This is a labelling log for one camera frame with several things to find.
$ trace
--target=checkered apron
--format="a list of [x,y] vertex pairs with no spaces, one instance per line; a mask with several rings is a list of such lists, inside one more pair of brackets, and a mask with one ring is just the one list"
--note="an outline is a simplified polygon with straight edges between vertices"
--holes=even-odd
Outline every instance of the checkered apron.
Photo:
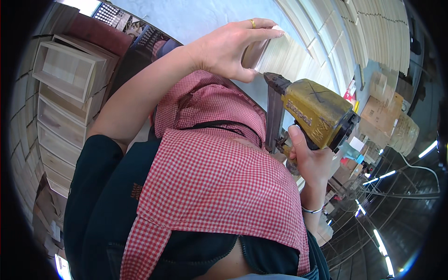
[[[121,263],[121,279],[147,279],[173,230],[266,238],[300,251],[297,275],[310,271],[296,182],[266,151],[199,122],[250,125],[265,139],[264,113],[225,79],[205,71],[183,78],[160,101],[155,132],[163,136],[143,186]],[[254,133],[247,140],[258,146]]]

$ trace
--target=yellow nail gun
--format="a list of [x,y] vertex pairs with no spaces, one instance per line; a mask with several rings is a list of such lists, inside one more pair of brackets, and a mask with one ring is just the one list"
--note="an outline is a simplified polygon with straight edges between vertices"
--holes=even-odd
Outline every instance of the yellow nail gun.
[[285,109],[303,131],[311,150],[330,147],[336,153],[360,121],[349,102],[314,81],[291,83],[275,73],[265,73],[264,79],[268,84],[266,149],[285,154],[292,174],[298,175],[297,160],[289,159],[291,147],[285,144],[288,132],[281,136]]

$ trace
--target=left hand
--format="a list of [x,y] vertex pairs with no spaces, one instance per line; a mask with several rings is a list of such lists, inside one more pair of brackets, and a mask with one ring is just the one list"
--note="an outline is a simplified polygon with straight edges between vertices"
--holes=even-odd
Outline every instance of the left hand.
[[255,41],[278,38],[284,31],[270,29],[277,25],[270,19],[254,18],[256,29],[250,20],[230,22],[213,32],[186,45],[194,62],[194,70],[221,75],[225,78],[249,83],[257,72],[241,65],[244,50]]

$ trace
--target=hand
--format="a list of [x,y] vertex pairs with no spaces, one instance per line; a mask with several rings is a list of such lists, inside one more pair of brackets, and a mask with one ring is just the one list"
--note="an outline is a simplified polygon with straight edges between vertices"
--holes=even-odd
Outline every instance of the hand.
[[257,72],[241,66],[244,50],[255,41],[278,38],[284,31],[270,29],[275,22],[265,18],[254,18],[256,29],[250,20],[230,22],[213,32],[186,45],[195,69],[205,70],[225,78],[249,83]]
[[288,133],[293,142],[289,158],[297,157],[297,169],[307,185],[313,189],[325,188],[330,176],[334,153],[328,147],[323,150],[310,150],[305,136],[298,126],[289,126]]

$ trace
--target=bangle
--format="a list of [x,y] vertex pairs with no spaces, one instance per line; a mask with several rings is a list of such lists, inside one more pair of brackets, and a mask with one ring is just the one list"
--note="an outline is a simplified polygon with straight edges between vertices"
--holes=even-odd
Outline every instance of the bangle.
[[315,214],[315,213],[319,213],[320,211],[322,211],[322,208],[323,208],[323,206],[319,210],[311,211],[311,210],[308,210],[308,209],[306,209],[305,207],[302,206],[302,211],[304,211],[306,213]]

